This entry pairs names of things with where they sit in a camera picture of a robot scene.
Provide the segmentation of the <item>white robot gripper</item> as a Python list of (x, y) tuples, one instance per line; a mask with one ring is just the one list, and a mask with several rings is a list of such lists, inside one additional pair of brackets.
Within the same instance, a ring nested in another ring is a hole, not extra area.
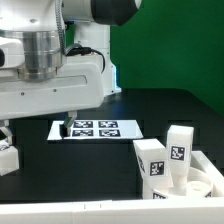
[(104, 99), (101, 67), (97, 63), (68, 63), (59, 75), (44, 82), (0, 83), (0, 131), (12, 145), (9, 121), (36, 115), (68, 112), (60, 126), (62, 137), (69, 137), (77, 110), (95, 108)]

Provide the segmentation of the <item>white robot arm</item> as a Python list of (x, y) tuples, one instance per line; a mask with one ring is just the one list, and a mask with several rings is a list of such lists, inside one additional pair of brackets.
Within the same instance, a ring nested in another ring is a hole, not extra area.
[(0, 0), (0, 140), (11, 119), (100, 106), (108, 86), (110, 28), (142, 0)]

